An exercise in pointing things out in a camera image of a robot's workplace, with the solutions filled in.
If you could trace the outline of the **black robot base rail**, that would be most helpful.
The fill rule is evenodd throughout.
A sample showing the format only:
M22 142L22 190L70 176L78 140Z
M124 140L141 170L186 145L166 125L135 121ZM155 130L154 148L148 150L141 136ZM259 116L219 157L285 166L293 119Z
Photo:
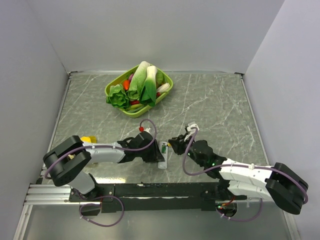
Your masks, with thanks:
M72 190L69 201L97 204L102 213L121 211L121 205L125 211L215 211L217 203L247 199L245 195L231 193L228 183L99 183L90 196L80 196Z

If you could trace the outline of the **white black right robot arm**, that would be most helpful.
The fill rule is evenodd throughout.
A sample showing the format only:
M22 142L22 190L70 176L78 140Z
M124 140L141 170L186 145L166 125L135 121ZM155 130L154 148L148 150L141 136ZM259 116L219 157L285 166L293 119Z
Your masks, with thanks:
M192 159L206 174L218 179L214 193L225 201L238 196L274 202L283 211L298 215L308 202L308 184L283 163L259 166L234 161L214 153L206 140L188 134L169 139L177 155Z

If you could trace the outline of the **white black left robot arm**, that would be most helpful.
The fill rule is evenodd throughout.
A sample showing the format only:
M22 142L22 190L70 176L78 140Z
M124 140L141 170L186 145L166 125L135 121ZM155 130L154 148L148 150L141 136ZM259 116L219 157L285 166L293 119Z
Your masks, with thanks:
M87 201L93 201L99 195L99 188L94 177L83 171L85 166L93 163L122 164L136 158L145 163L165 162L157 140L148 131L110 144L85 142L73 135L44 155L45 178L51 179L57 187L69 185Z

